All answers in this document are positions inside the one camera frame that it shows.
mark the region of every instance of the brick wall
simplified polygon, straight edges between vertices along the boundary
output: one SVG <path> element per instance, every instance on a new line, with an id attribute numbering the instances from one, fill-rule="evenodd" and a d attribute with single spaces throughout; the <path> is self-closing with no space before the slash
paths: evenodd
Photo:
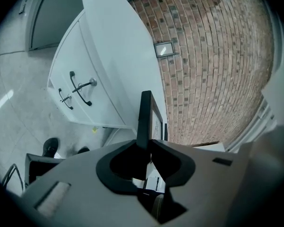
<path id="1" fill-rule="evenodd" d="M 131 0 L 154 43 L 173 41 L 158 59 L 169 141 L 232 142 L 248 125 L 270 76 L 272 29 L 262 0 Z"/>

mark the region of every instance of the drawer handle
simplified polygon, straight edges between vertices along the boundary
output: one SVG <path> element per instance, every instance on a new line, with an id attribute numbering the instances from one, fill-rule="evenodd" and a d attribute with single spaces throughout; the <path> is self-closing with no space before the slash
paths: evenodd
<path id="1" fill-rule="evenodd" d="M 92 105 L 91 101 L 86 102 L 86 101 L 84 100 L 84 98 L 81 96 L 79 90 L 80 90 L 81 88 L 85 87 L 85 86 L 92 85 L 93 83 L 95 83 L 95 85 L 97 85 L 97 82 L 96 82 L 96 81 L 95 81 L 95 82 L 89 82 L 89 83 L 83 84 L 83 85 L 79 86 L 78 88 L 76 88 L 76 85 L 75 85 L 74 81 L 72 80 L 72 77 L 73 77 L 73 76 L 75 76 L 75 72 L 74 72 L 74 71 L 70 71 L 71 82 L 72 82 L 72 84 L 73 84 L 74 87 L 75 87 L 75 90 L 73 90 L 73 93 L 74 93 L 74 92 L 77 92 L 77 93 L 79 94 L 80 98 L 83 100 L 83 102 L 86 103 L 88 106 L 91 106 L 91 105 Z"/>
<path id="2" fill-rule="evenodd" d="M 71 99 L 71 96 L 67 96 L 66 98 L 63 98 L 62 96 L 61 96 L 61 92 L 62 92 L 62 90 L 61 90 L 61 88 L 59 88 L 59 95 L 60 95 L 60 97 L 61 97 L 61 102 L 63 102 L 63 103 L 65 103 L 65 105 L 69 108 L 69 109 L 71 109 L 71 110 L 73 110 L 74 108 L 73 107 L 69 107 L 67 104 L 66 104 L 66 100 L 67 99 Z"/>

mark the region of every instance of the black shoe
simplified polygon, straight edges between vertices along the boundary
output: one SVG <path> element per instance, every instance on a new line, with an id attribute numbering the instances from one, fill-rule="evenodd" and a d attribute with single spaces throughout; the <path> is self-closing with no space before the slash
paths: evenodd
<path id="1" fill-rule="evenodd" d="M 43 157 L 53 158 L 59 147 L 59 141 L 57 138 L 48 139 L 43 145 Z"/>
<path id="2" fill-rule="evenodd" d="M 78 154 L 84 153 L 84 152 L 87 152 L 87 151 L 89 151 L 89 149 L 87 148 L 87 146 L 85 146 L 85 147 L 82 147 L 82 148 L 78 151 Z"/>

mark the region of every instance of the tiled floor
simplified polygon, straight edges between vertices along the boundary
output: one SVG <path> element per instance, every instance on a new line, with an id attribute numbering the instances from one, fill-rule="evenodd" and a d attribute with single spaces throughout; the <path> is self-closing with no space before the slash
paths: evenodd
<path id="1" fill-rule="evenodd" d="M 0 26 L 0 180 L 16 163 L 24 179 L 26 153 L 42 154 L 43 143 L 60 139 L 58 153 L 72 156 L 83 146 L 103 146 L 111 129 L 70 123 L 46 91 L 47 77 L 56 47 L 24 52 L 25 14 L 19 2 Z M 9 189 L 21 194 L 14 174 Z"/>
<path id="2" fill-rule="evenodd" d="M 158 60 L 169 140 L 221 141 L 242 132 L 270 77 L 273 38 L 262 0 L 132 0 L 154 43 L 173 41 Z"/>

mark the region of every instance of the gray floor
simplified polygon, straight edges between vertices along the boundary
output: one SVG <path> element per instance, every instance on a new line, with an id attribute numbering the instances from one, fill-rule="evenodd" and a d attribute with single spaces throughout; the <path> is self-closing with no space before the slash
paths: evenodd
<path id="1" fill-rule="evenodd" d="M 18 14 L 20 2 L 0 26 L 0 180 L 16 163 L 22 179 L 26 153 L 42 154 L 43 143 L 60 139 L 58 153 L 70 157 L 81 147 L 102 147 L 111 129 L 71 123 L 46 91 L 56 47 L 24 52 L 26 14 Z M 14 174 L 9 189 L 21 194 Z"/>

